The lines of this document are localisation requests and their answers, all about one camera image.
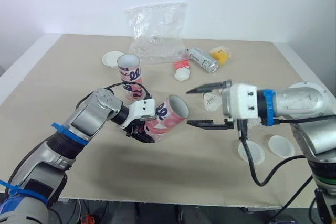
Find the blue zip tie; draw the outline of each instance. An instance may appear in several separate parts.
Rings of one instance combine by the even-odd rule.
[[[18,185],[13,186],[7,182],[4,182],[3,180],[0,179],[0,185],[3,185],[4,187],[10,189],[9,194],[11,196],[15,195],[15,194],[25,194],[25,195],[30,195],[33,196],[34,198],[37,198],[39,200],[41,200],[45,205],[47,205],[47,198],[44,197],[43,195],[35,192],[35,191],[31,191],[31,190],[26,190],[26,189],[21,189]]]
[[[65,128],[63,125],[58,125],[57,123],[53,123],[52,127],[54,127],[58,133],[61,133],[72,140],[76,141],[77,143],[81,145],[87,145],[89,142],[80,138],[79,136],[73,134],[73,132],[69,131],[67,128]]]
[[[274,124],[274,108],[273,108],[273,95],[275,94],[273,89],[264,89],[263,94],[266,102],[266,126],[273,126]]]

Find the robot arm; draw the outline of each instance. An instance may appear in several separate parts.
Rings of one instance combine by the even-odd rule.
[[[239,139],[247,137],[247,122],[261,118],[264,126],[281,122],[291,128],[318,186],[316,200],[323,223],[336,221],[336,121],[326,92],[314,83],[297,83],[284,90],[258,90],[244,83],[206,84],[187,93],[222,90],[224,124],[193,120],[188,124],[207,130],[237,126]],[[277,119],[283,116],[287,120]]]
[[[48,223],[47,207],[53,205],[67,182],[66,171],[76,156],[103,127],[112,120],[121,125],[128,136],[151,142],[149,136],[137,132],[143,120],[155,118],[155,101],[146,99],[129,108],[106,88],[94,91],[63,125],[52,124],[57,132],[37,145],[16,167],[9,182],[7,198],[0,205],[0,222]]]

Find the silver can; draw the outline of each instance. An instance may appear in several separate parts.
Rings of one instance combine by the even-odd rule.
[[[212,58],[206,52],[200,50],[197,47],[192,47],[188,50],[190,59],[194,60],[197,64],[199,64],[203,69],[205,69],[209,73],[213,73],[217,70],[219,66],[218,60]]]

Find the paper cup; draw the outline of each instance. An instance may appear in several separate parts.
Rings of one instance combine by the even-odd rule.
[[[140,60],[136,55],[122,55],[117,59],[119,73],[122,81],[133,81],[142,84]],[[131,101],[143,97],[143,90],[136,84],[124,84],[126,98]]]
[[[188,116],[188,105],[177,95],[170,95],[156,108],[156,119],[145,122],[144,131],[157,142]]]

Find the white lid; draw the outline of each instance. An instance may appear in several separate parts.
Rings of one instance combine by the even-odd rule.
[[[125,53],[119,51],[107,52],[106,54],[103,55],[101,61],[105,66],[108,66],[110,68],[116,68],[118,66],[117,59],[124,54]]]
[[[247,140],[246,141],[248,148],[250,149],[253,163],[255,165],[260,165],[262,162],[265,161],[265,152],[264,149],[261,148],[261,146],[253,141]],[[241,142],[238,146],[238,153],[240,157],[248,163],[247,155],[243,146],[243,143]]]
[[[292,157],[295,154],[293,144],[282,136],[272,136],[268,141],[268,147],[278,157],[287,158]]]
[[[174,78],[178,81],[185,81],[189,79],[190,70],[188,68],[178,68]]]

